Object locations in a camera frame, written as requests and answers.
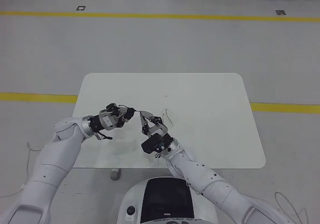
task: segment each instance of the white cable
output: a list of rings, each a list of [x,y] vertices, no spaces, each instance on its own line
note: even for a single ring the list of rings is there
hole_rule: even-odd
[[[40,151],[41,151],[41,150],[32,150],[29,142],[27,142],[27,148],[28,148],[28,154],[27,154],[27,160],[26,160],[26,180],[25,180],[23,186],[27,183],[27,181],[28,181],[28,179],[29,179],[29,159],[30,159],[30,151],[32,151],[32,152],[40,152]],[[0,198],[8,198],[8,197],[14,196],[14,195],[20,193],[23,189],[24,189],[24,187],[22,187],[20,190],[14,192],[14,193],[12,193],[12,194],[2,195],[2,196],[0,196]]]
[[[293,209],[296,217],[298,218],[300,224],[303,224],[302,221],[301,221],[301,219],[300,219],[300,217],[299,217],[298,212],[295,210],[294,206],[292,205],[292,203],[290,203],[290,201],[287,199],[287,197],[284,196],[284,195],[283,195],[282,193],[280,193],[280,192],[275,192],[275,193],[274,193],[274,199],[276,200],[276,202],[277,202],[278,206],[281,208],[281,210],[289,217],[289,215],[284,211],[284,209],[282,208],[282,206],[279,204],[278,199],[277,199],[277,194],[281,195],[281,196],[288,202],[288,204],[292,207],[292,209]],[[304,208],[304,212],[305,212],[305,217],[306,217],[306,219],[307,219],[307,224],[309,224],[308,214],[307,214],[307,210],[306,210],[305,208]]]

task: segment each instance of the floor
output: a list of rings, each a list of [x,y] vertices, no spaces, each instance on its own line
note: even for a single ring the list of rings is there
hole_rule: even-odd
[[[0,11],[75,12],[82,5],[86,12],[320,17],[319,0],[0,0]],[[235,72],[251,102],[320,105],[320,22],[0,16],[0,92],[77,95],[91,72]],[[24,183],[27,142],[41,149],[74,106],[0,101],[0,195]],[[309,222],[320,223],[320,114],[253,114],[266,165],[216,171],[273,204],[280,191],[304,223],[304,207]],[[111,181],[109,174],[73,169],[55,196],[53,223],[115,223],[129,187],[170,175],[125,169]],[[0,199],[0,213],[14,199]],[[220,211],[219,219],[233,223]]]

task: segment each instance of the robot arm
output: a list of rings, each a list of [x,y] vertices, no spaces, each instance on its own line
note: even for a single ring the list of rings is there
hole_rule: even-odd
[[[157,121],[160,125],[155,123],[153,127],[143,131],[149,137],[142,144],[143,151],[149,154],[157,152],[155,157],[163,157],[174,176],[183,178],[189,187],[225,212],[235,223],[294,224],[288,216],[269,203],[240,193],[220,175],[197,162],[189,151],[167,133],[166,127],[162,128],[161,119],[149,114],[147,117],[151,122]]]
[[[53,139],[36,159],[31,178],[14,204],[0,216],[0,224],[49,223],[50,205],[73,167],[81,143],[92,136],[99,140],[112,139],[100,131],[121,128],[134,112],[133,108],[110,104],[97,116],[70,117],[58,122]]]

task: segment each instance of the yellow line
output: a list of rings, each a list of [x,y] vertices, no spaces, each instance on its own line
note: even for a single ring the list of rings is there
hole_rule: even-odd
[[[278,21],[278,22],[320,22],[320,17],[176,15],[176,14],[137,14],[137,13],[98,13],[98,12],[20,12],[20,11],[0,11],[0,16],[167,18],[167,19],[177,19],[177,20],[243,20],[243,21]]]
[[[0,92],[2,101],[26,101],[26,102],[60,102],[74,104],[77,96],[51,95],[51,94],[18,94],[12,92]]]
[[[251,103],[252,111],[320,114],[320,105]]]
[[[76,100],[77,96],[75,95],[20,94],[0,92],[0,101],[56,102],[74,104],[76,103]],[[252,111],[320,114],[320,105],[268,104],[263,102],[252,102],[251,107]]]

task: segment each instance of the white table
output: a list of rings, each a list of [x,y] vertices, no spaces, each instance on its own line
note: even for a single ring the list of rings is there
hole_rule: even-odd
[[[96,115],[110,103],[162,116],[169,134],[213,169],[255,169],[266,163],[243,80],[236,73],[91,73],[73,116]],[[138,113],[113,140],[86,140],[74,167],[167,168],[142,151]]]

